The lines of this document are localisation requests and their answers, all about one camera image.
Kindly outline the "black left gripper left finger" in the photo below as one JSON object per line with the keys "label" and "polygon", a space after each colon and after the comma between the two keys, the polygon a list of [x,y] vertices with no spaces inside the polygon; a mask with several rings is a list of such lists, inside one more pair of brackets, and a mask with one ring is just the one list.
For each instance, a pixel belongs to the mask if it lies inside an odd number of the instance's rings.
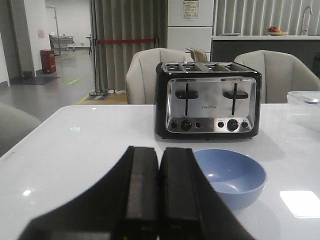
{"label": "black left gripper left finger", "polygon": [[85,192],[32,219],[21,240],[155,240],[158,159],[153,148],[127,148]]}

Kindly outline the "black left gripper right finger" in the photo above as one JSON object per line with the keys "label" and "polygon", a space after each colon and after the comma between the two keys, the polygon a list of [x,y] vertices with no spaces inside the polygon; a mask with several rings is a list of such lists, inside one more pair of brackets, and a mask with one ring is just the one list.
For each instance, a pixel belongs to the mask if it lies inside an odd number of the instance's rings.
{"label": "black left gripper right finger", "polygon": [[165,149],[159,169],[161,240],[252,240],[210,185],[190,148]]}

